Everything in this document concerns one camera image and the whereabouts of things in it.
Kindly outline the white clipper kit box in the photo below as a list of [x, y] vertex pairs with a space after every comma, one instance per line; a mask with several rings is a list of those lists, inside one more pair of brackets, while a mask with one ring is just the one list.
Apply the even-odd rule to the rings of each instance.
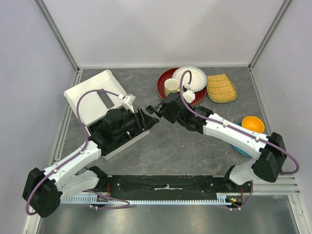
[[[110, 70], [105, 70], [64, 92], [64, 96], [86, 136], [85, 143], [81, 147], [83, 151], [87, 151], [94, 146], [101, 153], [101, 149], [94, 143], [94, 127], [106, 115], [108, 110], [121, 107], [121, 100], [126, 95], [128, 93]], [[149, 134], [149, 130], [144, 131], [108, 155], [101, 155], [101, 157], [109, 160], [147, 134]]]

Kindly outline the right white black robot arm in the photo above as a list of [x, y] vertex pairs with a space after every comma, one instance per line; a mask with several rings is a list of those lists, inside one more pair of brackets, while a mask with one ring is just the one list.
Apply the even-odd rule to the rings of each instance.
[[276, 182], [281, 173], [286, 154], [283, 138], [277, 133], [268, 136], [245, 129], [205, 107], [192, 107], [179, 93], [169, 94], [155, 107], [155, 113], [189, 131], [221, 139], [251, 156], [249, 161], [227, 171], [223, 186], [229, 192], [254, 179]]

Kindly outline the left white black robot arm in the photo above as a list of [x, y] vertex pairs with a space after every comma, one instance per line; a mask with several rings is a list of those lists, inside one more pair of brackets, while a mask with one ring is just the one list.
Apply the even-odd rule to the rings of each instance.
[[106, 173], [92, 167], [78, 175], [87, 164], [122, 149], [139, 135], [149, 131], [159, 120], [135, 108], [133, 95], [112, 94], [117, 106], [107, 108], [102, 100], [87, 100], [83, 94], [74, 105], [76, 117], [85, 134], [85, 142], [61, 161], [43, 170], [32, 169], [26, 179], [22, 198], [28, 215], [48, 217], [67, 198], [107, 186]]

